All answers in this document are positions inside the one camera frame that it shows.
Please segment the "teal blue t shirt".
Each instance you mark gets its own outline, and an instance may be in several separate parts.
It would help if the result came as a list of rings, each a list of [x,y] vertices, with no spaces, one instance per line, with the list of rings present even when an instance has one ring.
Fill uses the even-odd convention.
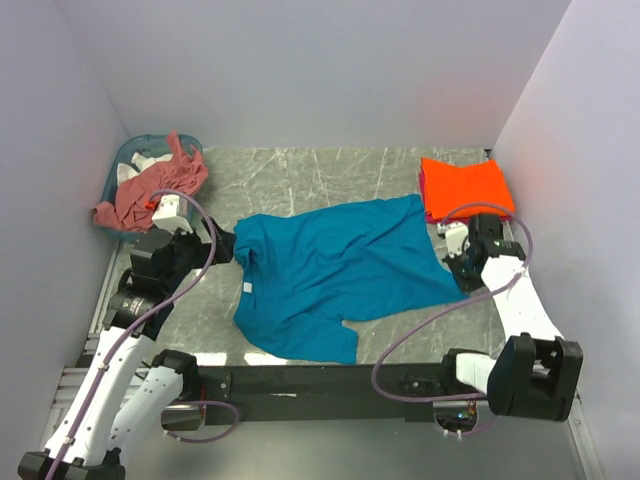
[[[290,360],[353,364],[366,322],[458,302],[417,194],[345,203],[235,228],[243,292],[234,322],[255,347]]]

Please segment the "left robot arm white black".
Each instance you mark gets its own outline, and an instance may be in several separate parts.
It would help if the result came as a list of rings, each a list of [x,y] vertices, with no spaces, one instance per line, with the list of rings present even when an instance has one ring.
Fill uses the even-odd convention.
[[[154,228],[130,252],[109,300],[96,351],[64,419],[41,451],[23,455],[22,479],[122,479],[135,445],[173,402],[197,404],[195,356],[164,350],[127,392],[192,272],[233,257],[235,236],[205,216],[198,231]]]

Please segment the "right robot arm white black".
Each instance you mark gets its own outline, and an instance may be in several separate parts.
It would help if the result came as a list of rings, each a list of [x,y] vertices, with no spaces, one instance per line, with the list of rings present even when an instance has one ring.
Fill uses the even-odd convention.
[[[468,222],[438,224],[443,260],[460,289],[492,295],[505,336],[497,358],[452,349],[439,374],[444,395],[460,399],[472,388],[492,413],[563,422],[568,419],[583,364],[580,345],[552,323],[534,288],[520,243],[506,238],[499,216],[481,213]]]

